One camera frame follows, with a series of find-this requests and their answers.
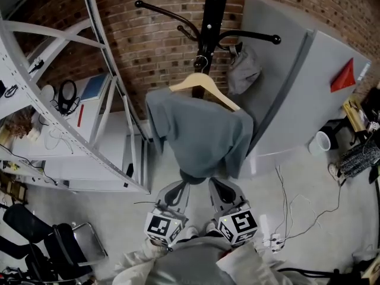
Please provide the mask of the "grey t-shirt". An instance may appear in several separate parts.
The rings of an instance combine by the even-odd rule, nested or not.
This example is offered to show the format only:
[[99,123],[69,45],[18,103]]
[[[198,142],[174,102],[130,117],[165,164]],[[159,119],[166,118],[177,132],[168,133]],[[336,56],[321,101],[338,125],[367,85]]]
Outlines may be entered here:
[[169,143],[180,170],[207,178],[219,167],[237,178],[252,140],[254,123],[244,111],[163,88],[147,93],[147,117],[154,145]]

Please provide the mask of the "wooden step stool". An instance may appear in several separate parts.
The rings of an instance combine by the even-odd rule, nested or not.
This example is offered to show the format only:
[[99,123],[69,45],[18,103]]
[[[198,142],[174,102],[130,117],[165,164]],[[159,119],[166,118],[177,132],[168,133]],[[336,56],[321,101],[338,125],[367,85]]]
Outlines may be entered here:
[[16,181],[12,176],[0,172],[0,191],[11,198],[13,204],[16,202],[26,205],[27,187],[25,184]]

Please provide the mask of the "black coat stand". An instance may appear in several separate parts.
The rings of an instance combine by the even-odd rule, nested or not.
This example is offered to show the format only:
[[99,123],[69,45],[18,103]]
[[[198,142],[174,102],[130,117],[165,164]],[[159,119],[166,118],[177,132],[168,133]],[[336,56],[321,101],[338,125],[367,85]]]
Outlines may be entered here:
[[[135,2],[135,6],[138,8],[146,8],[163,15],[166,15],[170,18],[174,18],[181,22],[178,26],[178,30],[181,31],[187,38],[192,41],[197,42],[198,44],[198,55],[205,56],[208,61],[208,65],[203,69],[202,73],[209,75],[210,67],[214,55],[214,50],[220,45],[220,41],[228,36],[245,36],[252,39],[258,39],[273,43],[275,45],[280,44],[281,39],[278,35],[267,35],[261,33],[254,33],[250,31],[240,31],[240,30],[229,30],[226,32],[221,32],[221,24],[224,16],[224,9],[226,7],[227,0],[205,0],[204,15],[202,19],[201,29],[197,29],[190,21],[186,18],[181,17],[175,13],[167,11],[165,9],[156,7],[151,4],[147,4],[141,0]],[[195,57],[194,61],[194,72],[201,72],[202,67],[205,66],[206,62],[202,61],[201,58]],[[218,98],[213,96],[207,90],[204,90],[201,87],[187,88],[180,91],[173,91],[175,93],[183,94],[184,96],[206,100],[208,102],[217,103],[229,111],[235,112],[222,103]],[[219,167],[217,171],[221,169],[225,171],[225,168]],[[190,184],[197,185],[203,182],[206,178],[195,178],[187,175],[180,170],[180,176],[183,181],[186,181]]]

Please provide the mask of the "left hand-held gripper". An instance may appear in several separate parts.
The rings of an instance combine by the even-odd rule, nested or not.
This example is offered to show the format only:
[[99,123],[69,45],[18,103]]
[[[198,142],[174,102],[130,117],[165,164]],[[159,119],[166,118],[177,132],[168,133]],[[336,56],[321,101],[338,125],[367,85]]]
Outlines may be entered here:
[[185,215],[189,191],[190,184],[180,180],[158,194],[144,225],[144,233],[149,239],[164,245],[175,242],[189,220]]

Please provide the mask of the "red paper decoration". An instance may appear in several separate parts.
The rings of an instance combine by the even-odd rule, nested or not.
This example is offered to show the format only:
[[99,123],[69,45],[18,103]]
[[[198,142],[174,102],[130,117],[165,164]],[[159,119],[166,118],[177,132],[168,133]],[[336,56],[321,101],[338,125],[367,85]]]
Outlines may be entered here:
[[342,90],[347,87],[351,87],[356,84],[353,75],[353,58],[351,58],[345,66],[342,67],[341,71],[337,74],[335,79],[330,85],[330,92],[334,93],[336,91]]

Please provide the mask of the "black headphones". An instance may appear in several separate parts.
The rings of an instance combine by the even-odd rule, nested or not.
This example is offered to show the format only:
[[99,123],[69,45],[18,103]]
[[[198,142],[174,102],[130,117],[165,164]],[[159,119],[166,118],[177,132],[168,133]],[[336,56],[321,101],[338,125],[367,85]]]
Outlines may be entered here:
[[[64,88],[67,84],[71,84],[73,87],[72,97],[67,99],[64,95]],[[58,99],[52,99],[51,102],[55,102],[54,108],[62,115],[69,116],[75,112],[79,103],[80,97],[77,96],[77,86],[73,80],[65,80],[59,88]]]

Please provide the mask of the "blue book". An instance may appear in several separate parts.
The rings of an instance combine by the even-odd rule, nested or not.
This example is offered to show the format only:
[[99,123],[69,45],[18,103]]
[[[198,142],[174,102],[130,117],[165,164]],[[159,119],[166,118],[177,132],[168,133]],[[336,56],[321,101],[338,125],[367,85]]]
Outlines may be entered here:
[[98,100],[109,78],[110,75],[106,73],[91,77],[81,93],[80,100]]

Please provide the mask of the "wooden clothes hanger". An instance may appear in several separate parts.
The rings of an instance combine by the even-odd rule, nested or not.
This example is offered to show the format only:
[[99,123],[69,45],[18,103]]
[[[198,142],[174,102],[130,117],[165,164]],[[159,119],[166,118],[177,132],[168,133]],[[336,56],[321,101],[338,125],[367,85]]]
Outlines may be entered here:
[[197,58],[201,58],[202,61],[205,61],[206,64],[204,67],[202,67],[201,72],[195,72],[193,74],[190,74],[187,76],[181,83],[176,85],[171,85],[169,88],[171,91],[180,91],[187,88],[193,88],[193,87],[201,87],[204,90],[207,90],[209,93],[211,93],[213,96],[218,98],[222,103],[224,103],[227,107],[229,107],[233,111],[240,110],[240,107],[234,103],[232,100],[230,100],[228,97],[226,97],[216,86],[213,79],[207,75],[202,73],[203,69],[208,65],[207,58],[202,55],[198,55]]

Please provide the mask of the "black mesh office chair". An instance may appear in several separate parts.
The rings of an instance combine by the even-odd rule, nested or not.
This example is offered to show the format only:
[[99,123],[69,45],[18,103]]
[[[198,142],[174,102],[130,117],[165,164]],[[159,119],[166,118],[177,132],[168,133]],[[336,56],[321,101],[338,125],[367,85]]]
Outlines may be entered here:
[[3,221],[27,240],[25,245],[16,245],[0,236],[0,251],[8,256],[24,259],[29,276],[38,281],[56,281],[53,264],[44,256],[37,244],[53,233],[53,228],[31,213],[24,205],[14,204],[5,209]]

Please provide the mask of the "white power strip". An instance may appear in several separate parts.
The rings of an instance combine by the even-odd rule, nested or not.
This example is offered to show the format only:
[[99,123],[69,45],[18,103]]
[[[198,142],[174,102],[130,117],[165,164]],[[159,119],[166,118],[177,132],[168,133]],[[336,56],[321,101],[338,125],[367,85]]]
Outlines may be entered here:
[[269,238],[269,243],[269,249],[276,254],[284,248],[285,238],[281,237],[279,233],[273,233]]

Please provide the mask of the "yellow cardboard box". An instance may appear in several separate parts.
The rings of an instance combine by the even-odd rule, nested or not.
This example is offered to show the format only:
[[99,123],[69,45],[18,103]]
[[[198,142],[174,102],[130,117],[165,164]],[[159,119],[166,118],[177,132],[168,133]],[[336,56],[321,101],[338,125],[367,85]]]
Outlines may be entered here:
[[361,105],[356,99],[347,99],[343,104],[343,110],[351,123],[354,132],[365,131],[366,126],[360,114],[362,111]]

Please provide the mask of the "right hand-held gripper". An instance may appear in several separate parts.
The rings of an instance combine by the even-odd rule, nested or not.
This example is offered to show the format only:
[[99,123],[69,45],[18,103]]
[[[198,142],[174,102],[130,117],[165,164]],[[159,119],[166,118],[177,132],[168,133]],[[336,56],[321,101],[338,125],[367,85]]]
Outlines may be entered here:
[[211,180],[215,189],[211,193],[216,211],[217,230],[233,245],[240,245],[254,237],[258,224],[244,194],[235,192],[218,179]]

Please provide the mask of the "dried brown plants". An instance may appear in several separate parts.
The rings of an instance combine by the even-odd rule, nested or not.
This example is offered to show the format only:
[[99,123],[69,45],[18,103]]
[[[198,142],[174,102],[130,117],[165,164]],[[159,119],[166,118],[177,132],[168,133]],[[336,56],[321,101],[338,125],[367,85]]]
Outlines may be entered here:
[[22,138],[33,129],[32,116],[33,113],[29,110],[19,110],[7,121],[5,127],[11,136]]

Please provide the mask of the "grey refrigerator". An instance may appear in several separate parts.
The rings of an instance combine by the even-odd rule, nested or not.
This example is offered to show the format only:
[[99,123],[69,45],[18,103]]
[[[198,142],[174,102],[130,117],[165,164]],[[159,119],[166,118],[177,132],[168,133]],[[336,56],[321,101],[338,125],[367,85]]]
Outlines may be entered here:
[[242,40],[261,66],[258,79],[238,100],[254,120],[253,140],[239,175],[248,179],[271,172],[308,143],[354,91],[350,86],[331,92],[334,79],[352,62],[360,84],[371,61],[332,27],[276,1],[245,0],[241,27],[281,39],[277,45]]

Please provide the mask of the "black chair chrome sled frame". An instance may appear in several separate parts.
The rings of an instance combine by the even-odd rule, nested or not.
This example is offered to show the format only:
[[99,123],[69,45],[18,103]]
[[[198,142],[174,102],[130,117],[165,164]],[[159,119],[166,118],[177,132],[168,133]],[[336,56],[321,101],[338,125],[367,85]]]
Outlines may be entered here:
[[62,223],[53,225],[53,242],[59,249],[58,267],[69,278],[79,281],[90,276],[93,266],[107,257],[107,251],[101,243],[94,227],[89,222],[78,226]]

